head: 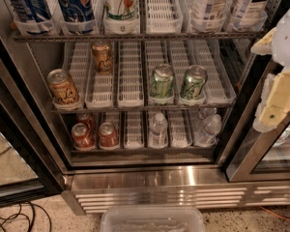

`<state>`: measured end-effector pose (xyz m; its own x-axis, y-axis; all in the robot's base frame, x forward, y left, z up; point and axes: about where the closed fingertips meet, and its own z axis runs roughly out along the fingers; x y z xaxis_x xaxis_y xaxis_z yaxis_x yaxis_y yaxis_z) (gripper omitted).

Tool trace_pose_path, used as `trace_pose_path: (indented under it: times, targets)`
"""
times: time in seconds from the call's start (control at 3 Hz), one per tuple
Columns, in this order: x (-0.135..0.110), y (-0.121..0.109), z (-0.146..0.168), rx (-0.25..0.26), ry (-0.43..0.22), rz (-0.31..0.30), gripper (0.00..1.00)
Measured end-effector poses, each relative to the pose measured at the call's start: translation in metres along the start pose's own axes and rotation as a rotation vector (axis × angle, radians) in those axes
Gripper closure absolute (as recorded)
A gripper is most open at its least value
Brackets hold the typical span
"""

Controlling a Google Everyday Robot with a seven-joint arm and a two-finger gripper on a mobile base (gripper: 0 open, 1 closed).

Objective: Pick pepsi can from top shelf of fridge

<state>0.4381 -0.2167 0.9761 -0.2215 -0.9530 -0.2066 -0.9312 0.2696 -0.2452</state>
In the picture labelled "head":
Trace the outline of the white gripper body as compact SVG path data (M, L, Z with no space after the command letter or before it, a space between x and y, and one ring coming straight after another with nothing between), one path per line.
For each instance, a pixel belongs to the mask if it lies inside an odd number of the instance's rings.
M272 56L281 66L290 68L290 9L276 25L272 39Z

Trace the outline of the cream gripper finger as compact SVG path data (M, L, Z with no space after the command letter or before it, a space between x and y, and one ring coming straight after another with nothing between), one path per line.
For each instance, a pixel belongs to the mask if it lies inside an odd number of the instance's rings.
M259 132L272 131L289 112L290 68L284 68L279 74L267 75L261 93L261 102L255 112L253 128Z
M257 55L271 55L272 54L272 40L276 28L271 29L262 39L258 40L250 49L251 53Z

